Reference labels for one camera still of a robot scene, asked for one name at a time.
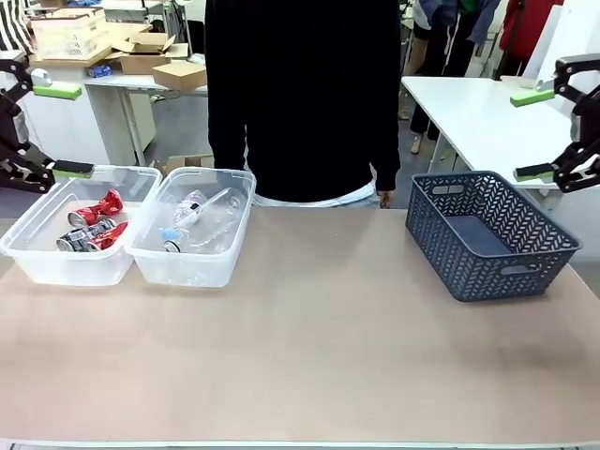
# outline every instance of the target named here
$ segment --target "red soda can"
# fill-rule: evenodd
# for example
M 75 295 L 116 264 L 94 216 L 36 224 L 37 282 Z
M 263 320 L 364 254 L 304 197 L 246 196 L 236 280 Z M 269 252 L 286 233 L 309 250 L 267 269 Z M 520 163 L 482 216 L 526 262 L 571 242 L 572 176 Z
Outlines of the red soda can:
M 97 204 L 68 213 L 67 220 L 75 228 L 89 227 L 97 223 L 100 216 L 114 216 L 122 210 L 121 196 L 116 190 L 109 189 Z
M 87 244 L 85 244 L 85 248 L 87 251 L 101 251 L 106 250 L 114 244 L 114 241 L 123 234 L 125 228 L 128 227 L 128 222 L 119 223 L 112 230 L 108 230 L 103 234 L 99 234 L 98 236 L 92 237 Z

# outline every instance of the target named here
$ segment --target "plastic container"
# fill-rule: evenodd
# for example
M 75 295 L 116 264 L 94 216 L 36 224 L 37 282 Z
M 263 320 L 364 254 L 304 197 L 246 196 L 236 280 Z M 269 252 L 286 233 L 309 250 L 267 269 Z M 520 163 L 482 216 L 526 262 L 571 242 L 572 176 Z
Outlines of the plastic container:
M 463 302 L 541 294 L 580 249 L 494 172 L 415 175 L 406 227 Z
M 170 253 L 164 249 L 161 232 L 171 227 L 177 205 L 189 192 L 199 189 L 211 198 L 225 188 L 235 188 L 247 197 L 242 219 L 234 229 L 235 237 L 226 250 L 214 254 Z M 250 172 L 223 171 L 202 167 L 182 167 L 172 171 L 154 199 L 143 209 L 144 225 L 126 244 L 143 277 L 150 283 L 202 288 L 220 288 L 229 283 L 239 256 L 256 178 Z
M 110 286 L 118 283 L 133 258 L 124 244 L 143 222 L 140 209 L 156 193 L 160 172 L 148 167 L 96 166 L 89 179 L 70 178 L 42 195 L 0 239 L 0 251 L 12 257 L 32 281 L 64 286 Z M 129 225 L 114 245 L 91 253 L 59 251 L 55 241 L 72 230 L 70 211 L 96 203 L 108 189 L 121 195 L 124 208 L 117 222 Z
M 104 9 L 64 7 L 31 19 L 42 59 L 88 60 L 110 48 Z

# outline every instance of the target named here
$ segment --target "tabletop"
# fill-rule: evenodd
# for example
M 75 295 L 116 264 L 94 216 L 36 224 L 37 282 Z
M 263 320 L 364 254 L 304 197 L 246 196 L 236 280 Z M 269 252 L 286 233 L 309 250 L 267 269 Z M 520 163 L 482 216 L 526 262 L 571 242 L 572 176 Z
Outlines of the tabletop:
M 511 89 L 490 79 L 406 77 L 402 83 L 471 169 L 494 171 L 519 188 L 558 188 L 549 179 L 519 183 L 513 171 L 560 155 L 571 142 L 568 117 L 544 103 L 515 108 Z
M 253 208 L 230 286 L 0 278 L 12 442 L 553 446 L 600 441 L 600 302 L 462 304 L 404 211 Z
M 123 87 L 126 89 L 151 89 L 158 91 L 170 91 L 170 89 L 156 84 L 152 75 L 124 75 L 123 73 L 116 72 L 108 77 L 99 78 L 86 78 L 84 83 L 91 86 L 109 86 L 109 87 Z M 208 95 L 206 86 L 201 86 L 195 89 L 192 93 L 180 93 L 177 95 L 184 96 L 200 96 L 205 97 Z

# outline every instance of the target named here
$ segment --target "black pants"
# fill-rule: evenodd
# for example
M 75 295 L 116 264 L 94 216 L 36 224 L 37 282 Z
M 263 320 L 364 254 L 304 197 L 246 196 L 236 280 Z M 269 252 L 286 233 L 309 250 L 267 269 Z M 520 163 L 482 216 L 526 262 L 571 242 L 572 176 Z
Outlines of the black pants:
M 475 44 L 468 40 L 475 22 L 477 22 L 476 14 L 460 16 L 454 44 L 452 45 L 446 64 L 445 49 L 448 45 L 448 40 L 455 30 L 449 30 L 448 27 L 436 25 L 434 17 L 427 52 L 425 53 L 425 62 L 421 70 L 421 74 L 424 77 L 439 77 L 440 75 L 444 77 L 465 76 L 475 48 Z M 440 136 L 440 131 L 435 125 L 429 123 L 427 113 L 423 111 L 423 108 L 419 104 L 416 105 L 414 114 L 412 115 L 411 131 L 418 134 L 425 134 L 427 131 L 427 137 L 433 141 L 436 141 Z

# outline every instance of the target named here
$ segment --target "red jacket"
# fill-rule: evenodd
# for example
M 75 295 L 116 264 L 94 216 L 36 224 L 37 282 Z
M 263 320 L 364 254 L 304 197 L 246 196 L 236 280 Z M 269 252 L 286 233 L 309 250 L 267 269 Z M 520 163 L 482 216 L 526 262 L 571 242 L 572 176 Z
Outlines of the red jacket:
M 533 49 L 542 34 L 550 10 L 554 5 L 562 5 L 564 0 L 526 0 L 525 9 L 517 30 L 517 37 L 510 49 L 511 56 L 519 59 L 532 57 Z M 500 39 L 500 48 L 506 50 L 513 26 L 517 19 L 518 0 L 509 0 L 504 18 L 504 31 Z

